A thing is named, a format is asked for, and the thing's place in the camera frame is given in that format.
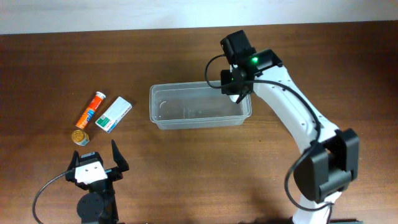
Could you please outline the orange effervescent tablet tube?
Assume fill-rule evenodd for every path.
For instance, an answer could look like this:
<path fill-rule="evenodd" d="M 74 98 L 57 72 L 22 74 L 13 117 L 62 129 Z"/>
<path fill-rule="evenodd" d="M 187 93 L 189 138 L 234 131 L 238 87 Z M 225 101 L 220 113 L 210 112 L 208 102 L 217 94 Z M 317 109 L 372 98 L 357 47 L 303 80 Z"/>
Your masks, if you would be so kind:
<path fill-rule="evenodd" d="M 106 98 L 106 95 L 100 91 L 96 92 L 96 95 L 93 97 L 89 105 L 84 110 L 83 114 L 80 116 L 78 121 L 76 122 L 76 127 L 80 129 L 85 129 L 91 118 L 94 116 L 96 110 Z"/>

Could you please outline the white green medicine box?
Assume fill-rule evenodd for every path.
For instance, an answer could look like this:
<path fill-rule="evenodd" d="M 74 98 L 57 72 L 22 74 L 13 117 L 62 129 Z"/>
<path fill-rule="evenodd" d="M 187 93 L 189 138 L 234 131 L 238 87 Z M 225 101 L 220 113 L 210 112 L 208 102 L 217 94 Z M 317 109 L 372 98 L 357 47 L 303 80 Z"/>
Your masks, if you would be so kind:
<path fill-rule="evenodd" d="M 112 105 L 95 121 L 103 131 L 110 133 L 125 115 L 132 109 L 132 104 L 122 97 L 117 97 Z"/>

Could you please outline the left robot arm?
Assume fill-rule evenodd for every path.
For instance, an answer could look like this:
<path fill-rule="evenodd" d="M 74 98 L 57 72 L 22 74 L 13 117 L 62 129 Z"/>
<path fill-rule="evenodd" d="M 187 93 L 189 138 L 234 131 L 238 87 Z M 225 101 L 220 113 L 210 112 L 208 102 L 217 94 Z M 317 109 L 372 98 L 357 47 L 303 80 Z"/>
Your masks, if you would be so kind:
<path fill-rule="evenodd" d="M 105 169 L 98 152 L 81 156 L 75 151 L 67 168 L 66 181 L 88 191 L 76 206 L 82 224 L 119 223 L 113 183 L 123 179 L 123 172 L 129 170 L 129 165 L 115 141 L 111 141 L 111 147 L 115 167 Z"/>

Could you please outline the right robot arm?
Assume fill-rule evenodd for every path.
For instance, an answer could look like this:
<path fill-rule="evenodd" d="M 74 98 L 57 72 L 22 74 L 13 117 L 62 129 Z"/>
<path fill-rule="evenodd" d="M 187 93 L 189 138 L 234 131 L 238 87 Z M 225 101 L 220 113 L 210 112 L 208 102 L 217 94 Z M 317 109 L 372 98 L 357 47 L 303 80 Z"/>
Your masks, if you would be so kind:
<path fill-rule="evenodd" d="M 300 157 L 284 180 L 297 207 L 292 223 L 330 223 L 336 199 L 358 176 L 359 137 L 325 118 L 292 81 L 271 50 L 258 52 L 243 30 L 220 42 L 230 68 L 222 70 L 220 89 L 239 103 L 254 93 L 279 117 L 295 140 Z"/>

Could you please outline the white squeeze bottle clear cap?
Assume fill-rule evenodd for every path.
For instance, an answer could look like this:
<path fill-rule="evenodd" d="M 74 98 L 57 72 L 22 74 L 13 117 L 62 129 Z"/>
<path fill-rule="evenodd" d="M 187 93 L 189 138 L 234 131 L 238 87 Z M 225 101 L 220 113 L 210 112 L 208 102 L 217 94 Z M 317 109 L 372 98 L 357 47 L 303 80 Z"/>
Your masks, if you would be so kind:
<path fill-rule="evenodd" d="M 239 98 L 239 95 L 230 95 L 229 97 L 230 97 L 232 102 L 236 103 L 238 98 Z"/>

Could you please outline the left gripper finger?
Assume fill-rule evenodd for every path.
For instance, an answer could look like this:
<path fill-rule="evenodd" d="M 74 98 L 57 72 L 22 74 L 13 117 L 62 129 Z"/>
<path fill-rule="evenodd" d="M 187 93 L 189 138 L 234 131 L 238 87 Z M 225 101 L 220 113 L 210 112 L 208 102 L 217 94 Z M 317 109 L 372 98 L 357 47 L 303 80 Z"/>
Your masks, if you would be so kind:
<path fill-rule="evenodd" d="M 79 156 L 78 151 L 74 151 L 73 155 L 72 155 L 72 160 L 67 168 L 67 171 L 71 171 L 71 170 L 75 169 L 80 163 L 79 159 L 80 159 L 80 156 Z"/>
<path fill-rule="evenodd" d="M 116 163 L 119 172 L 125 172 L 129 170 L 129 164 L 120 153 L 116 142 L 112 139 L 111 140 L 111 147 L 113 152 L 113 161 Z"/>

